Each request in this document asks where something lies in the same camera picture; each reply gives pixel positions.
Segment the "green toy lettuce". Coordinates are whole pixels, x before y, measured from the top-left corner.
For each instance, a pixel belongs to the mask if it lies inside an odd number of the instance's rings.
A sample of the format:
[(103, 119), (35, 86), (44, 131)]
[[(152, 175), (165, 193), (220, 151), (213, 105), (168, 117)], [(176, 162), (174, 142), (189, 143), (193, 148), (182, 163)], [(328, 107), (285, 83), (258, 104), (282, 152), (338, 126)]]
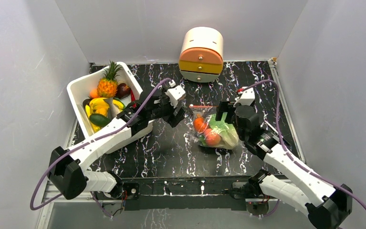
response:
[(208, 118), (208, 125), (211, 129), (216, 131), (220, 137), (221, 142), (214, 148), (233, 149), (238, 145), (239, 137), (236, 129), (232, 124), (227, 124), (224, 121), (216, 121), (215, 114)]

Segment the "clear zip bag orange zipper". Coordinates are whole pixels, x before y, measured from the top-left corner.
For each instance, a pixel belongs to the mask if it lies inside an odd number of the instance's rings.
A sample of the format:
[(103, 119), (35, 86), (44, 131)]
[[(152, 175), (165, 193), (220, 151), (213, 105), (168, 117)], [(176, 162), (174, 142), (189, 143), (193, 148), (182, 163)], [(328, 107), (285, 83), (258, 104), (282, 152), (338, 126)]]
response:
[(216, 120), (216, 106), (189, 106), (193, 115), (189, 139), (199, 146), (207, 148), (234, 149), (239, 144), (239, 136), (232, 124)]

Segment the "toy peach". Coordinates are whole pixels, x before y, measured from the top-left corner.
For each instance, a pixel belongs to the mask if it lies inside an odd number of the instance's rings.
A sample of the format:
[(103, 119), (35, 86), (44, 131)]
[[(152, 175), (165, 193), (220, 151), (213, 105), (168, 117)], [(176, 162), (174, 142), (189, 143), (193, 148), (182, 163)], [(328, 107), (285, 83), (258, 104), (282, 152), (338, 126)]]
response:
[(209, 147), (216, 147), (221, 142), (220, 135), (210, 128), (204, 131), (204, 138), (207, 146)]

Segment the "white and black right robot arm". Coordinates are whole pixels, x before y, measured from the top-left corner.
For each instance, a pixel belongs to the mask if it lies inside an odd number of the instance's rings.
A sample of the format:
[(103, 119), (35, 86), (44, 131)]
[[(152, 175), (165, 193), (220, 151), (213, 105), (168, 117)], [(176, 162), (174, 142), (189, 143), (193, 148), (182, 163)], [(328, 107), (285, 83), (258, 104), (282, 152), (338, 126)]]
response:
[(296, 158), (279, 136), (263, 129), (259, 116), (251, 105), (234, 105), (221, 101), (216, 109), (216, 120), (232, 124), (247, 150), (274, 166), (289, 180), (286, 183), (261, 169), (243, 187), (256, 198), (273, 196), (307, 216), (317, 229), (336, 229), (352, 212), (352, 190), (322, 181), (302, 161)]

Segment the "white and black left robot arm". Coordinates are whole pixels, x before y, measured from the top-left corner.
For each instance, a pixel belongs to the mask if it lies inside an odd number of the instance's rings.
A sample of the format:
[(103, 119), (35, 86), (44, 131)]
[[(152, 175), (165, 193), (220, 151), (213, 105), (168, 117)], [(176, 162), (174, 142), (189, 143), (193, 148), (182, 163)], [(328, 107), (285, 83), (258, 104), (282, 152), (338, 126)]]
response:
[(162, 88), (148, 94), (147, 104), (135, 101), (126, 107), (101, 131), (68, 149), (55, 148), (50, 157), (48, 179), (67, 200), (74, 199), (84, 191), (103, 192), (111, 198), (119, 198), (124, 182), (111, 171), (89, 171), (91, 164), (104, 154), (111, 153), (150, 132), (151, 121), (163, 119), (175, 127), (184, 119), (185, 109), (179, 101), (185, 90), (176, 86)]

